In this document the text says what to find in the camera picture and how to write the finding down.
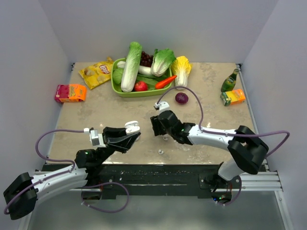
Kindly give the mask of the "white gold-rimmed charging case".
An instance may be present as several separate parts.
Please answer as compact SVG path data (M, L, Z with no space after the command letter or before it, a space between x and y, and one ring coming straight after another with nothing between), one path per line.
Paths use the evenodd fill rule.
M124 125L126 134L131 134L140 131L140 126L138 121L129 121Z

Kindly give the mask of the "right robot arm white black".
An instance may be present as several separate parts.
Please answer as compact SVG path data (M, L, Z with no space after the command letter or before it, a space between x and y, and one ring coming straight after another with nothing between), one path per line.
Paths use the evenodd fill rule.
M182 123L171 110L150 118L155 136L168 134L180 144L206 145L230 152L232 158L221 163L217 172L206 181L225 188L242 173L257 174L269 147L251 129L220 130L200 128L194 123Z

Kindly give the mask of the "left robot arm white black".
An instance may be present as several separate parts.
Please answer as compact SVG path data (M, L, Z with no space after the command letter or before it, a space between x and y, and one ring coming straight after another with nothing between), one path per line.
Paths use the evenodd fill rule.
M124 128L106 127L102 133L84 128L80 133L89 136L93 149L80 150L68 166L53 172L30 176L20 174L4 191L4 214L12 220L30 214L38 202L74 188L94 188L99 184L99 170L114 152L126 153L141 135L137 124Z

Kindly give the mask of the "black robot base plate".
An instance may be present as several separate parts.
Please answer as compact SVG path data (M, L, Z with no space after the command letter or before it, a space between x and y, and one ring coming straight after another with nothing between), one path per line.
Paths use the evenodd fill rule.
M47 165L53 172L66 165ZM196 196L228 202L232 191L241 189L239 176L231 181L208 183L206 179L217 172L219 165L156 165L102 164L93 187L99 187L103 199L117 196Z

